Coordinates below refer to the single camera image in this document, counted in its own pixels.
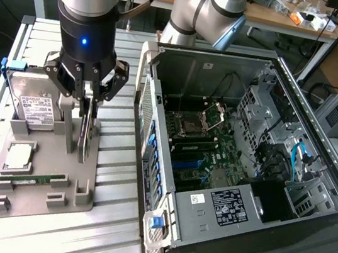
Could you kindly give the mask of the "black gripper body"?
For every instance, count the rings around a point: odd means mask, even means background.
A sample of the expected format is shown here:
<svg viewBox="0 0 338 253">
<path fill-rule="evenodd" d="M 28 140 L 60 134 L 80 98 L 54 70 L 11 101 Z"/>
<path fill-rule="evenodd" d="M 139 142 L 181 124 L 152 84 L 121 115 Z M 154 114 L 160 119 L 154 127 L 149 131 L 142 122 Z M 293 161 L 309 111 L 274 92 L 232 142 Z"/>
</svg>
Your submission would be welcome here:
<svg viewBox="0 0 338 253">
<path fill-rule="evenodd" d="M 58 0 L 58 11 L 62 40 L 58 60 L 65 64 L 99 64 L 113 70 L 117 7 L 101 16 L 90 17 L 74 13 Z"/>
</svg>

